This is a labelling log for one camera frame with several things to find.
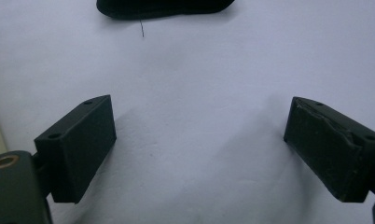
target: screw hole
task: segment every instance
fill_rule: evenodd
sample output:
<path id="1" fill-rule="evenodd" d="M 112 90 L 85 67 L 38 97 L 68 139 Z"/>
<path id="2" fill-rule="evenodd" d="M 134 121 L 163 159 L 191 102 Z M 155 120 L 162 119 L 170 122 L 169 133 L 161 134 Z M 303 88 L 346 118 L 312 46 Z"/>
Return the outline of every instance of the screw hole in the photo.
<path id="1" fill-rule="evenodd" d="M 366 136 L 366 138 L 370 141 L 375 141 L 375 137 L 374 136 L 371 136 L 371 135 L 368 135 Z"/>
<path id="2" fill-rule="evenodd" d="M 58 138 L 58 137 L 60 137 L 60 136 L 61 136 L 60 133 L 54 133 L 54 134 L 49 135 L 49 138 L 50 138 L 50 139 L 54 139 L 54 138 Z"/>
<path id="3" fill-rule="evenodd" d="M 10 155 L 0 158 L 0 169 L 13 165 L 19 159 L 16 155 Z"/>

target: white backdrop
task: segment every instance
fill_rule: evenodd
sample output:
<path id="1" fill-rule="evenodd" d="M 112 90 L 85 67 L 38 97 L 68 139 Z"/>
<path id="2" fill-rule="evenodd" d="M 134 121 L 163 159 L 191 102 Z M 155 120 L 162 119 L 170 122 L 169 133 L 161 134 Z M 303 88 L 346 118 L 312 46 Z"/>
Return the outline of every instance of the white backdrop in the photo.
<path id="1" fill-rule="evenodd" d="M 293 96 L 375 130 L 375 0 L 236 0 L 214 15 L 113 21 L 95 1 L 0 0 L 10 150 L 111 94 L 118 140 L 55 224 L 370 223 L 284 142 Z"/>

